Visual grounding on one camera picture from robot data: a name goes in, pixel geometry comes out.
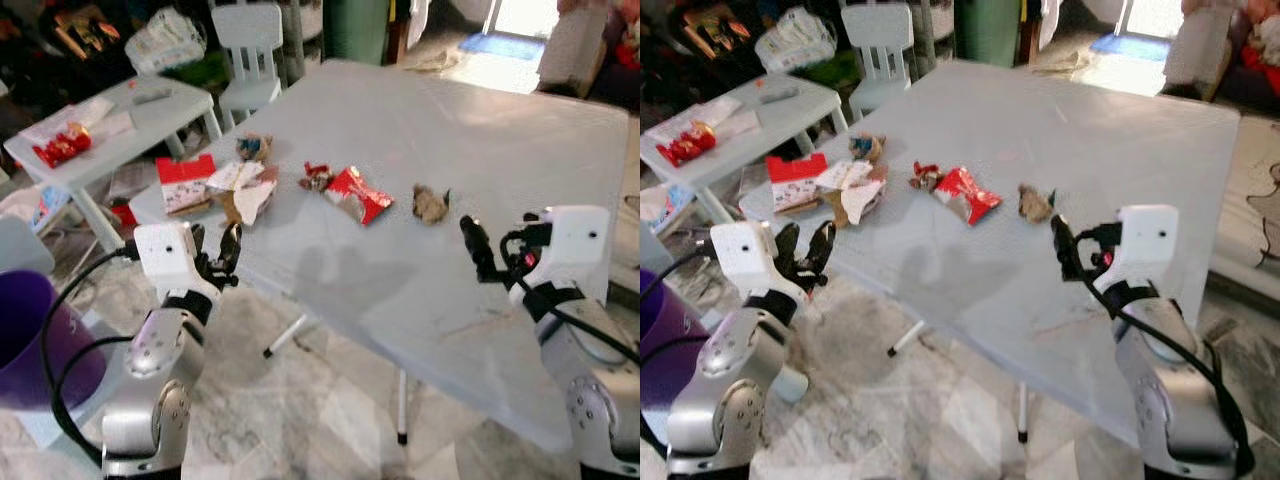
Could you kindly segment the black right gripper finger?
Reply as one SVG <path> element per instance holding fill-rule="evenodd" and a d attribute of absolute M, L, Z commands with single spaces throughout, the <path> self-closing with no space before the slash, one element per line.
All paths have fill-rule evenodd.
<path fill-rule="evenodd" d="M 477 282 L 499 283 L 500 273 L 497 269 L 495 257 L 484 228 L 472 216 L 463 215 L 460 219 L 460 229 L 463 236 L 463 246 L 475 266 Z"/>
<path fill-rule="evenodd" d="M 1064 282 L 1084 282 L 1085 269 L 1082 265 L 1076 238 L 1061 214 L 1050 219 L 1053 234 L 1053 250 L 1061 268 Z"/>

